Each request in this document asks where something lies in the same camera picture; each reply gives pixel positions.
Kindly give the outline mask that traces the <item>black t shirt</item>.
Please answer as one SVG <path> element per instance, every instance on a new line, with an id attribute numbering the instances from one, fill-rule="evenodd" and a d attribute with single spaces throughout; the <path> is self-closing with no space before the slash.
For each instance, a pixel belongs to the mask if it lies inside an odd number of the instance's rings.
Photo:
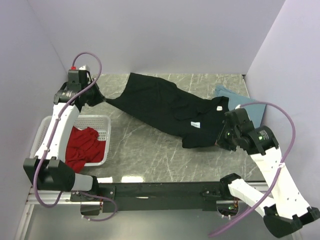
<path id="1" fill-rule="evenodd" d="M 131 73 L 122 94 L 108 104 L 169 135 L 185 149 L 215 145 L 223 129 L 229 98 L 203 99 L 159 77 Z"/>

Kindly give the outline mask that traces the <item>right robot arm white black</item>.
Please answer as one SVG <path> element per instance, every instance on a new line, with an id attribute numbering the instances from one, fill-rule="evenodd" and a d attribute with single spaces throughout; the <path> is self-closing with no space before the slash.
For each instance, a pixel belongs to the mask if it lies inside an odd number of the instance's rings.
<path id="1" fill-rule="evenodd" d="M 291 235 L 320 218 L 319 209 L 310 206 L 298 190 L 272 130 L 267 126 L 256 128 L 244 108 L 225 113 L 216 145 L 230 151 L 240 147 L 258 166 L 269 188 L 266 193 L 235 173 L 221 178 L 219 193 L 226 200 L 235 197 L 245 202 L 263 218 L 274 237 Z"/>

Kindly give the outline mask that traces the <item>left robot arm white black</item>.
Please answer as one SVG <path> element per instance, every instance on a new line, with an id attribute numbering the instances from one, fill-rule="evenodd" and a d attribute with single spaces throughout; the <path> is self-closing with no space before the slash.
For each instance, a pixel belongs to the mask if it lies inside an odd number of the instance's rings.
<path id="1" fill-rule="evenodd" d="M 86 165 L 99 166 L 109 151 L 110 121 L 101 115 L 84 115 L 84 105 L 102 103 L 97 84 L 85 67 L 72 67 L 68 80 L 54 96 L 53 113 L 45 136 L 23 169 L 36 198 L 40 191 L 82 192 L 88 201 L 100 195 L 98 179 L 83 175 Z"/>

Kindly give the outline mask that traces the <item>white plastic laundry basket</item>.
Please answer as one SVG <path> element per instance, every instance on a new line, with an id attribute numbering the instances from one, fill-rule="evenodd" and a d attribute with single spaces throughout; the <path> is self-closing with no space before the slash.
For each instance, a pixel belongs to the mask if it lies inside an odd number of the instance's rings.
<path id="1" fill-rule="evenodd" d="M 30 158 L 34 158 L 38 149 L 43 143 L 49 128 L 52 116 L 46 116 L 40 123 L 36 132 L 33 145 L 30 151 Z M 73 124 L 79 130 L 84 130 L 87 127 L 95 129 L 98 132 L 98 140 L 105 141 L 105 147 L 103 152 L 103 158 L 99 162 L 88 162 L 84 167 L 98 167 L 103 165 L 108 156 L 110 139 L 111 139 L 111 119 L 107 115 L 79 115 L 77 120 Z"/>

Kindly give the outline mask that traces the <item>folded blue t shirt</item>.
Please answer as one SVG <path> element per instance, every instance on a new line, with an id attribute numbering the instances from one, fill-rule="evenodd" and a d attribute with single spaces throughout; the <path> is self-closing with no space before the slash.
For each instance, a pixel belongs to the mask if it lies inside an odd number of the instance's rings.
<path id="1" fill-rule="evenodd" d="M 249 104 L 255 102 L 254 99 L 249 97 L 245 97 L 239 95 L 227 88 L 223 85 L 217 85 L 214 90 L 214 94 L 216 97 L 227 97 L 228 101 L 228 109 L 234 110 L 238 105 Z M 253 122 L 254 127 L 260 127 L 263 119 L 263 115 L 265 112 L 266 105 L 265 104 L 253 104 L 247 105 L 244 107 L 248 114 L 249 119 Z"/>

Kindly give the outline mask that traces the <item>red t shirt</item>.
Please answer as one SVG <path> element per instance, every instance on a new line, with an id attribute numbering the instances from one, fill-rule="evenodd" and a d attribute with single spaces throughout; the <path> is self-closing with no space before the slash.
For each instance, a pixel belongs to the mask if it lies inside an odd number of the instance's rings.
<path id="1" fill-rule="evenodd" d="M 106 141 L 98 140 L 99 133 L 87 127 L 72 127 L 65 153 L 65 164 L 80 173 L 87 163 L 99 163 L 104 158 Z"/>

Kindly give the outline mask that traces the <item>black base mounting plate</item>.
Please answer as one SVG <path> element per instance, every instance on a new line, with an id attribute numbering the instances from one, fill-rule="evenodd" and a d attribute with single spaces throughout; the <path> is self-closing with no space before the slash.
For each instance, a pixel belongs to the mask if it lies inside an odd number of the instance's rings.
<path id="1" fill-rule="evenodd" d="M 100 183 L 94 193 L 113 200 L 118 211 L 216 211 L 218 201 L 234 201 L 227 186 L 213 182 Z"/>

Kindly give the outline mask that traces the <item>aluminium rail frame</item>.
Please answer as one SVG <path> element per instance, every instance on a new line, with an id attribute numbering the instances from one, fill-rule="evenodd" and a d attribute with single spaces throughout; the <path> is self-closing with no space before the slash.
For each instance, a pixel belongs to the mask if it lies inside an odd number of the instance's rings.
<path id="1" fill-rule="evenodd" d="M 100 183 L 112 183 L 112 178 L 98 178 L 98 182 Z M 139 182 L 122 182 L 122 183 L 139 183 Z M 46 204 L 52 205 L 56 198 L 59 196 L 59 191 L 49 191 L 49 190 L 39 190 L 39 196 L 42 198 L 42 200 L 45 201 Z M 31 187 L 23 215 L 21 217 L 21 221 L 17 230 L 17 233 L 15 235 L 15 240 L 24 240 L 27 234 L 27 228 L 29 226 L 29 223 L 31 221 L 32 213 L 34 210 L 35 205 L 39 204 L 37 202 L 33 187 Z M 70 192 L 64 192 L 62 193 L 61 197 L 59 198 L 58 204 L 61 205 L 80 205 L 81 214 L 88 215 L 88 217 L 91 217 L 89 215 L 95 215 L 98 216 L 99 213 L 104 212 L 110 212 L 112 213 L 113 210 L 107 211 L 107 204 L 108 206 L 111 204 L 111 206 L 114 206 L 109 201 L 104 201 L 103 199 L 100 199 L 100 197 L 89 197 L 85 196 L 81 193 L 70 193 Z M 236 216 L 236 212 L 244 212 L 247 208 L 239 207 L 239 204 L 242 204 L 239 198 L 234 197 L 234 201 L 218 201 L 216 204 L 216 211 L 218 214 L 221 214 L 220 210 L 222 212 L 221 217 L 226 218 L 229 220 L 233 219 Z"/>

